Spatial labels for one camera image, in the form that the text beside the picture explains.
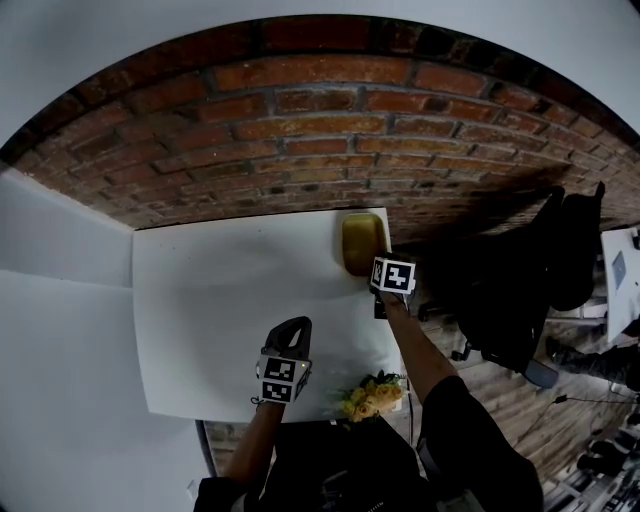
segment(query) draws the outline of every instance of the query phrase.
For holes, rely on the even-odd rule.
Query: white panel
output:
[[[321,13],[482,37],[567,76],[640,130],[640,17],[628,0],[5,0],[0,145],[58,95],[140,50],[217,25]]]
[[[388,231],[384,209],[367,211]],[[273,327],[302,315],[313,322],[313,373],[285,421],[332,418],[342,392],[367,373],[399,372],[397,345],[388,322],[373,318],[366,278],[351,277],[342,265],[341,225],[349,213],[136,232],[134,311],[149,410],[249,421],[260,348]]]
[[[602,249],[607,276],[607,339],[611,343],[640,316],[640,251],[633,247],[629,229],[603,232]],[[626,276],[616,290],[613,262],[620,252]]]
[[[190,512],[193,421],[147,411],[132,292],[0,271],[0,501],[8,512]]]
[[[0,269],[131,286],[133,230],[15,170],[0,176]]]

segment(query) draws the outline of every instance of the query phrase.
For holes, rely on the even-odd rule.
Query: flower bouquet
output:
[[[392,411],[404,396],[401,382],[404,377],[380,370],[377,376],[367,375],[360,386],[345,394],[342,411],[349,421],[359,423],[375,420],[381,413]]]

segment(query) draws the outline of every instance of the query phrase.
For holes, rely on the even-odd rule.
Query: brick wall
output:
[[[500,46],[311,16],[136,54],[43,109],[0,157],[136,228],[385,206],[404,242],[526,222],[554,184],[604,181],[605,227],[640,221],[639,140]]]

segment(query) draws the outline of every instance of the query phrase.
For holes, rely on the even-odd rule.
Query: white wall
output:
[[[640,131],[640,16],[628,0],[3,0],[0,145],[59,94],[139,50],[212,26],[318,13],[403,18],[504,45]]]
[[[132,235],[15,170],[0,175],[0,269],[130,287]]]
[[[150,414],[132,230],[0,176],[0,506],[182,512],[207,475],[193,421]]]
[[[130,289],[0,271],[0,503],[187,512],[193,421],[147,412]]]

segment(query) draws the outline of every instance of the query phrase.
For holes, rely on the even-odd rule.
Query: black shirt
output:
[[[423,404],[429,481],[413,449],[384,420],[356,424],[283,424],[277,460],[263,496],[244,495],[226,478],[202,480],[195,512],[435,511],[435,503],[470,490],[486,512],[542,510],[536,471],[514,451],[462,379],[440,382]]]

